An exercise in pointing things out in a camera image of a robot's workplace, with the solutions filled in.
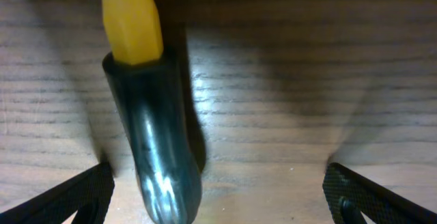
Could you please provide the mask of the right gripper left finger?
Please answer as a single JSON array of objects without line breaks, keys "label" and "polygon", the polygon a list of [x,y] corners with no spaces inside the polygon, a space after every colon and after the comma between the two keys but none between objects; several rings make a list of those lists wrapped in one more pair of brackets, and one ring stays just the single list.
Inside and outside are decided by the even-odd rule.
[{"label": "right gripper left finger", "polygon": [[102,224],[115,183],[111,166],[100,163],[56,187],[1,213],[2,223]]}]

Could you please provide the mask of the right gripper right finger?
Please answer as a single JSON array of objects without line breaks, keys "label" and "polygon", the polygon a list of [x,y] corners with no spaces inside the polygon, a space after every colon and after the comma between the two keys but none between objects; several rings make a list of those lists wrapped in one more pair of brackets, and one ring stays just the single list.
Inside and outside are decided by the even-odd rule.
[{"label": "right gripper right finger", "polygon": [[435,223],[436,213],[339,163],[326,167],[322,184],[334,223]]}]

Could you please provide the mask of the black yellow screwdriver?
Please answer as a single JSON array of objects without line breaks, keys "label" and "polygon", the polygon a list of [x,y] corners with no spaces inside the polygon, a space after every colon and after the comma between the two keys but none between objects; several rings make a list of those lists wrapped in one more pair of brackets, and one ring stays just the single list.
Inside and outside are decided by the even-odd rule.
[{"label": "black yellow screwdriver", "polygon": [[102,0],[111,52],[102,66],[155,223],[192,223],[201,176],[186,135],[178,61],[165,48],[154,0]]}]

